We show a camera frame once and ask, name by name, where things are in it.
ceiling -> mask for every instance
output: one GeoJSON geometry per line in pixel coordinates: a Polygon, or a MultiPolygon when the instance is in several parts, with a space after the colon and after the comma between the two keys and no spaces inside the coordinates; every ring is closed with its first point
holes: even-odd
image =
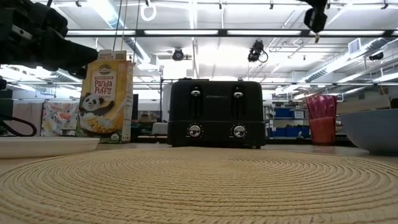
{"type": "MultiPolygon", "coordinates": [[[[101,8],[102,2],[107,1],[79,1],[81,7],[77,7],[74,0],[53,0],[52,7],[68,19],[69,29],[109,29],[104,15],[100,13],[101,10],[113,10],[106,8],[105,3],[101,8]]],[[[125,23],[126,29],[307,29],[303,17],[308,5],[294,0],[273,0],[272,10],[270,2],[263,0],[151,0],[150,6],[155,7],[157,12],[151,21],[145,21],[140,12],[145,7],[145,0],[109,1],[116,12],[120,10],[120,21],[125,23]]],[[[332,0],[331,8],[325,11],[328,16],[326,29],[396,29],[398,0],[387,0],[387,3],[389,7],[381,9],[383,0],[332,0]]],[[[152,12],[151,8],[145,9],[144,15],[150,17],[152,12]]],[[[355,38],[321,38],[315,44],[313,38],[196,37],[193,41],[191,37],[138,37],[137,43],[147,55],[158,56],[159,65],[171,64],[170,52],[177,47],[182,48],[185,54],[195,54],[198,78],[227,80],[232,77],[258,82],[292,82],[298,81],[296,74],[304,77],[308,71],[347,51],[348,43],[355,38]],[[267,46],[267,63],[249,63],[247,60],[249,49],[256,40],[262,40],[267,46]]],[[[112,49],[114,45],[114,38],[98,38],[97,44],[95,38],[70,40],[97,47],[98,50],[112,49]]],[[[126,44],[121,47],[122,42],[121,38],[117,38],[115,49],[122,48],[132,53],[126,44]]],[[[391,48],[388,50],[394,58],[397,52],[391,48]]],[[[371,66],[378,63],[382,62],[371,62],[371,66]]],[[[195,70],[193,64],[189,65],[191,68],[183,67],[195,70]]],[[[175,63],[173,66],[178,69],[181,65],[175,63]]],[[[334,74],[340,74],[336,76],[340,78],[341,74],[346,77],[362,70],[364,59],[357,58],[355,63],[336,70],[334,74]]],[[[160,79],[160,72],[153,70],[138,70],[136,75],[160,79]]],[[[336,81],[330,77],[329,82],[336,81]]]]}

poster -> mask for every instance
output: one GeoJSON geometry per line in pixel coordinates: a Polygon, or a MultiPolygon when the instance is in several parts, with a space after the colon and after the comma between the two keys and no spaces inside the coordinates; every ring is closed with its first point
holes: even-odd
{"type": "Polygon", "coordinates": [[[43,137],[74,136],[77,124],[79,103],[51,103],[43,105],[43,137]]]}

box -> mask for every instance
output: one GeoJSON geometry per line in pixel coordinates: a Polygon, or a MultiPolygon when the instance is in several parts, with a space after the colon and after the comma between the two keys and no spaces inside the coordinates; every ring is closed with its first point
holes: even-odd
{"type": "Polygon", "coordinates": [[[130,141],[132,69],[126,51],[101,50],[90,63],[81,88],[78,137],[100,138],[102,143],[130,141]]]}

black cable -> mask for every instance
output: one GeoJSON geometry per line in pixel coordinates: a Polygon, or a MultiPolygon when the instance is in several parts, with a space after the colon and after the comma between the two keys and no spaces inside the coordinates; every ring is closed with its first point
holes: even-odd
{"type": "Polygon", "coordinates": [[[269,57],[268,57],[267,52],[263,51],[262,53],[263,53],[263,55],[266,55],[266,56],[267,56],[267,60],[265,60],[265,61],[262,62],[262,61],[260,60],[260,58],[259,58],[259,62],[261,62],[261,63],[266,63],[266,62],[268,62],[268,58],[269,58],[269,57]]]}
{"type": "Polygon", "coordinates": [[[119,21],[120,21],[120,15],[121,15],[121,11],[122,11],[122,3],[123,3],[123,0],[120,0],[118,23],[116,24],[116,32],[114,34],[114,40],[113,40],[113,50],[114,50],[114,48],[116,46],[116,38],[118,36],[119,21]]]}
{"type": "Polygon", "coordinates": [[[30,123],[28,121],[25,121],[23,119],[15,118],[15,117],[12,117],[12,116],[7,116],[7,115],[4,115],[4,114],[0,114],[0,126],[3,126],[7,131],[9,131],[10,133],[12,133],[13,135],[18,136],[18,137],[33,137],[33,136],[35,136],[37,134],[37,128],[32,123],[30,123]],[[15,131],[10,126],[8,126],[8,124],[6,124],[4,122],[5,119],[6,120],[18,121],[18,122],[21,122],[21,123],[29,125],[32,128],[32,134],[21,134],[21,133],[15,131]]]}

round placemat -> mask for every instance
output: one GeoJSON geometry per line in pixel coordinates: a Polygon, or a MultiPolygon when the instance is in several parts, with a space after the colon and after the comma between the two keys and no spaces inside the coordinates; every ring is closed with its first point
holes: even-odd
{"type": "Polygon", "coordinates": [[[398,166],[285,151],[98,151],[0,175],[28,223],[398,223],[398,166]]]}

